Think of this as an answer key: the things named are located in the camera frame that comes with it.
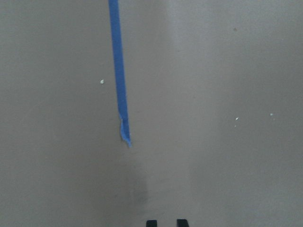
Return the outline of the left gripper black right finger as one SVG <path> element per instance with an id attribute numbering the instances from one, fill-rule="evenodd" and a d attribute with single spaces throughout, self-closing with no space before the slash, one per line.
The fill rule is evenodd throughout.
<path id="1" fill-rule="evenodd" d="M 177 219 L 177 227 L 189 227 L 189 223 L 186 219 Z"/>

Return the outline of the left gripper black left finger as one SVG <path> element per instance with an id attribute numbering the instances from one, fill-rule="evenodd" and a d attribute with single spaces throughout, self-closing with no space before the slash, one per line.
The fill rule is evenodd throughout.
<path id="1" fill-rule="evenodd" d="M 146 227 L 157 227 L 157 220 L 147 220 Z"/>

